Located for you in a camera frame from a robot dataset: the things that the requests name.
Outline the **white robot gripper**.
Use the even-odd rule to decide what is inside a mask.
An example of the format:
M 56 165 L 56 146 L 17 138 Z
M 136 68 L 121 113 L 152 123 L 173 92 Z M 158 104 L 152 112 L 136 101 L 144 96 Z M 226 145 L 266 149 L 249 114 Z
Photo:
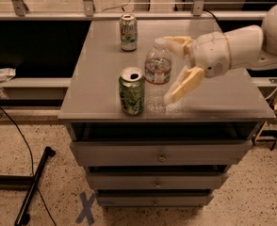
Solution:
M 178 57 L 189 57 L 193 68 L 185 66 L 167 93 L 164 104 L 182 99 L 196 89 L 204 79 L 221 76 L 230 70 L 230 50 L 226 36 L 221 32 L 204 34 L 193 40 L 189 36 L 167 36 L 168 49 Z

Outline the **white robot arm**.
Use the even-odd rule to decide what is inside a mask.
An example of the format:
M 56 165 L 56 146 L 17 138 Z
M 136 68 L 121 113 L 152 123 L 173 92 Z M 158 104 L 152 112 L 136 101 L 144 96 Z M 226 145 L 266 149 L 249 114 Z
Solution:
M 169 105 L 196 89 L 205 78 L 221 76 L 238 68 L 271 70 L 277 68 L 277 6 L 271 8 L 261 25 L 229 32 L 215 31 L 197 39 L 167 37 L 169 50 L 187 64 L 164 96 Z

